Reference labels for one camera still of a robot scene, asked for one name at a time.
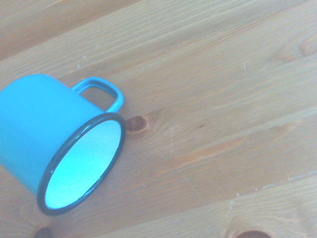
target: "wooden table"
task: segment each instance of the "wooden table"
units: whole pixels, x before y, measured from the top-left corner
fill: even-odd
[[[0,89],[106,78],[128,133],[61,216],[0,167],[0,237],[317,237],[316,52],[315,0],[1,1]]]

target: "mug rim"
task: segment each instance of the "mug rim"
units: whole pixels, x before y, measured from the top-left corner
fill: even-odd
[[[120,124],[121,127],[121,138],[119,142],[119,146],[113,156],[113,159],[111,160],[109,166],[106,168],[106,170],[103,172],[103,174],[100,176],[100,178],[87,190],[87,192],[81,196],[78,200],[75,202],[61,208],[57,209],[52,209],[49,208],[46,205],[45,202],[45,195],[46,195],[46,190],[48,187],[48,184],[50,182],[50,179],[61,162],[61,160],[64,158],[64,156],[68,153],[68,151],[72,148],[72,146],[82,137],[84,136],[88,131],[90,131],[92,128],[95,126],[99,125],[102,122],[105,122],[107,120],[115,120]],[[58,149],[58,151],[54,154],[52,157],[51,161],[47,165],[42,178],[40,180],[38,190],[37,190],[37,204],[40,208],[40,210],[50,216],[56,216],[56,215],[61,215],[63,213],[68,212],[69,210],[73,209],[74,207],[78,206],[81,202],[83,202],[99,185],[100,183],[105,179],[105,177],[108,175],[110,170],[112,169],[114,163],[118,159],[123,144],[125,140],[125,135],[126,135],[126,123],[123,117],[119,114],[116,113],[103,113],[100,114],[86,123],[84,123],[81,127],[79,127],[63,144],[62,146]]]

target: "scratch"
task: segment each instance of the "scratch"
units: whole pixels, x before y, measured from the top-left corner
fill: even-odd
[[[202,203],[203,203],[204,205],[207,205],[206,201],[203,199],[203,197],[200,195],[200,193],[197,192],[197,190],[196,190],[195,187],[192,185],[192,183],[190,182],[190,180],[189,180],[187,177],[185,177],[184,175],[182,175],[182,173],[180,172],[179,169],[176,169],[176,170],[177,170],[177,172],[183,177],[183,179],[190,185],[190,187],[195,191],[197,197],[199,197],[199,199],[202,201]]]
[[[266,185],[266,186],[264,186],[262,189],[267,189],[267,188],[269,188],[269,187],[275,187],[277,184],[268,184],[268,185]]]
[[[253,196],[253,200],[252,200],[252,207],[251,207],[251,220],[253,219],[253,206],[254,206],[254,201],[256,199],[256,195],[257,193],[255,192],[254,193],[254,196]]]
[[[287,173],[287,177],[288,177],[288,183],[291,185],[292,181],[291,181],[291,177],[289,176],[289,174]]]
[[[307,177],[307,176],[309,176],[309,175],[314,175],[314,174],[317,174],[317,170],[311,171],[311,172],[309,172],[308,174],[297,175],[297,176],[295,176],[295,177],[290,178],[289,180],[290,180],[290,181],[294,181],[294,180],[298,180],[298,179]]]
[[[173,155],[173,135],[174,134],[174,127],[171,126],[170,127],[170,145],[169,145],[169,155],[170,155],[170,158],[172,158],[172,155]]]

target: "blue enamel mug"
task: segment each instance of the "blue enamel mug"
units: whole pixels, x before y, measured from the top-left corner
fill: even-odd
[[[98,87],[116,98],[104,112],[80,93]],[[20,78],[0,92],[0,163],[37,197],[42,212],[59,215],[101,183],[126,134],[116,114],[123,95],[97,77],[67,88],[46,75]]]

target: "wood plank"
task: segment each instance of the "wood plank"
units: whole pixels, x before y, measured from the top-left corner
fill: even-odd
[[[95,238],[143,238],[148,234],[162,238],[234,238],[247,231],[264,232],[272,238],[316,237],[316,184],[316,176],[305,178]]]
[[[137,0],[2,2],[0,3],[0,60],[135,2]]]

